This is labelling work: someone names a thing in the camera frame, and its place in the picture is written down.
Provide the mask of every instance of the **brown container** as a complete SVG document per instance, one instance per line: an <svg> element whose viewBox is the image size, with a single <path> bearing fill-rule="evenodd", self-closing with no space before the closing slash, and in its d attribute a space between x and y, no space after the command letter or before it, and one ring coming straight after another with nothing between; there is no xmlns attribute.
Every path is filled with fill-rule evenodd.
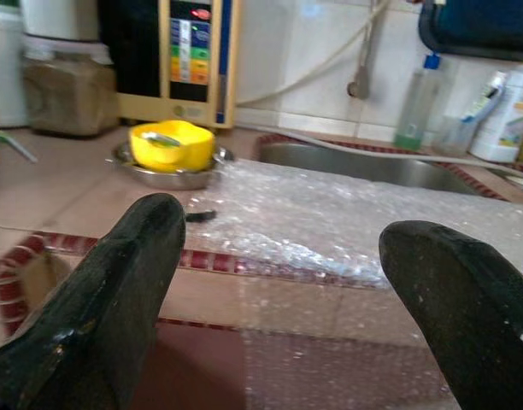
<svg viewBox="0 0 523 410"><path fill-rule="evenodd" d="M37 132L91 137L118 124L115 72L103 44L26 37L23 79Z"/></svg>

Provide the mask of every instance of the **yellow bowl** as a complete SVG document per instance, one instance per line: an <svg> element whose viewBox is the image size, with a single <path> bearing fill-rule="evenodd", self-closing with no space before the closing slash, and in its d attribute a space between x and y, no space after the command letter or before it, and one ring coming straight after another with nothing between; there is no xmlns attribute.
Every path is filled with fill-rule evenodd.
<svg viewBox="0 0 523 410"><path fill-rule="evenodd" d="M169 136L179 147L153 142L142 137L145 132ZM141 166L159 173L202 171L209 167L214 153L214 134L187 121L172 120L135 126L130 131L131 152Z"/></svg>

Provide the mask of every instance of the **bubble wrap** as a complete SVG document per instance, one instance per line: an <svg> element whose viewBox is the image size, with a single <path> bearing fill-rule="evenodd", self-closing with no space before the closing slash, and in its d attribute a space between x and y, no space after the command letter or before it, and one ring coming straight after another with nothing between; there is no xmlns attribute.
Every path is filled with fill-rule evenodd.
<svg viewBox="0 0 523 410"><path fill-rule="evenodd" d="M523 272L523 207L506 202L237 161L189 207L207 209L188 241L261 261L238 286L249 410L459 409L382 273L391 222L450 226ZM267 276L282 264L295 276ZM328 273L353 280L320 285Z"/></svg>
<svg viewBox="0 0 523 410"><path fill-rule="evenodd" d="M494 246L523 272L523 206L240 160L193 198L218 216L188 227L206 250L332 272L385 287L379 234L428 220Z"/></svg>

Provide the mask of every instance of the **white tile wall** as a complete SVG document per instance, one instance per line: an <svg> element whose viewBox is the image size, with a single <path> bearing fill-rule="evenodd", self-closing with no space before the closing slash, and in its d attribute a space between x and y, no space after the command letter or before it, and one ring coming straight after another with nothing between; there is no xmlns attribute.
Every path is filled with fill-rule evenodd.
<svg viewBox="0 0 523 410"><path fill-rule="evenodd" d="M266 95L312 71L369 16L370 0L244 0L238 102ZM413 71L429 52L417 33L419 5L392 0L370 73L370 97L351 98L360 39L327 69L276 97L242 104L237 121L391 141ZM513 62L445 56L449 78L429 128L460 115L497 69Z"/></svg>

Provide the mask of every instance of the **white bottle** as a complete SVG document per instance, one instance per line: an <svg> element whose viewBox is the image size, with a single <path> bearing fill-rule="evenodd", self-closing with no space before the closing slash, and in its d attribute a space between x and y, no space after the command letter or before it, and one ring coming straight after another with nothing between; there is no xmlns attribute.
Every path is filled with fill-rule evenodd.
<svg viewBox="0 0 523 410"><path fill-rule="evenodd" d="M0 127L28 124L22 89L21 49L19 10L0 5Z"/></svg>
<svg viewBox="0 0 523 410"><path fill-rule="evenodd" d="M523 142L523 64L509 75L504 95L480 124L470 153L487 161L514 162Z"/></svg>
<svg viewBox="0 0 523 410"><path fill-rule="evenodd" d="M21 0L21 8L26 34L98 41L97 0Z"/></svg>

